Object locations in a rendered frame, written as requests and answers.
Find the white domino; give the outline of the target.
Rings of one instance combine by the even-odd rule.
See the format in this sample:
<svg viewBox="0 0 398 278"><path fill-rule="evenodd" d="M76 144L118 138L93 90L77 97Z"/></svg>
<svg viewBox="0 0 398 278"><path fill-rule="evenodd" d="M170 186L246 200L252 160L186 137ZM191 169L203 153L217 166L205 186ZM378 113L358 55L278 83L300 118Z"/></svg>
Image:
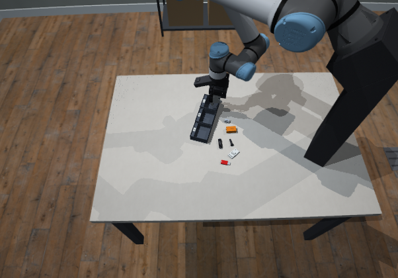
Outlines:
<svg viewBox="0 0 398 278"><path fill-rule="evenodd" d="M238 153L239 153L239 151L235 148L232 152L230 152L230 153L228 154L228 156L232 159L232 158L235 157Z"/></svg>

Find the orange 9v battery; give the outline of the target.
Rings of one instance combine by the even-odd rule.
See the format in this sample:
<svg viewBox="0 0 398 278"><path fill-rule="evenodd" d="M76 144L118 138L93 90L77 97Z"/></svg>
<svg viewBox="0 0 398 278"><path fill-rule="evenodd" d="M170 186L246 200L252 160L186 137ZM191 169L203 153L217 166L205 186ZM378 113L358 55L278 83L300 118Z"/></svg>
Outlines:
<svg viewBox="0 0 398 278"><path fill-rule="evenodd" d="M227 133L234 133L236 132L236 126L226 126L226 132Z"/></svg>

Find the dark grey rack of three bins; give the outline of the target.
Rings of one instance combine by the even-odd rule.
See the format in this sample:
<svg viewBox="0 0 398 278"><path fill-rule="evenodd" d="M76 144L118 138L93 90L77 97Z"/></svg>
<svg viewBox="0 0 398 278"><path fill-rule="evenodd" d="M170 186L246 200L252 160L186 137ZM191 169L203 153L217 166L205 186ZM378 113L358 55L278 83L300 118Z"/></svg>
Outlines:
<svg viewBox="0 0 398 278"><path fill-rule="evenodd" d="M218 107L219 103L214 103L212 106L209 102L209 95L204 94L192 132L190 133L191 140L203 143L208 142Z"/></svg>

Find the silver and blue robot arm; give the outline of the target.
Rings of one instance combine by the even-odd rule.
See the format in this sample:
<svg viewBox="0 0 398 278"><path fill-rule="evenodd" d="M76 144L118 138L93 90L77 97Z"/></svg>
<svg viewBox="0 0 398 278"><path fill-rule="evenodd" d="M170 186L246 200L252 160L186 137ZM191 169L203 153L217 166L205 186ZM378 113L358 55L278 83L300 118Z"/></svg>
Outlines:
<svg viewBox="0 0 398 278"><path fill-rule="evenodd" d="M379 15L359 0L210 0L222 5L237 31L244 49L236 56L225 42L210 47L209 75L197 77L195 87L216 84L226 73L249 81L256 63L270 41L259 33L253 21L268 25L279 45L291 52L305 52L320 41L326 31L333 50L343 56L370 41L382 28ZM215 74L217 73L217 74Z"/></svg>

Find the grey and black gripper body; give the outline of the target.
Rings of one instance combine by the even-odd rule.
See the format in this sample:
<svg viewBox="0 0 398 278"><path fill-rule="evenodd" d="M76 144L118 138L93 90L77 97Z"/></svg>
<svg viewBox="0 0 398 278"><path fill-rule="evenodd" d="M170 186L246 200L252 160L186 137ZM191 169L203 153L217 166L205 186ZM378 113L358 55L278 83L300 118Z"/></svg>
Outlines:
<svg viewBox="0 0 398 278"><path fill-rule="evenodd" d="M209 94L210 91L212 92L212 95L217 95L220 96L221 98L226 99L226 93L227 93L227 88L229 87L229 73L226 73L226 78L223 79L213 79L210 77L210 79L214 82L216 81L220 81L220 82L216 82L216 84L213 85L209 85ZM227 86L228 84L228 86Z"/></svg>

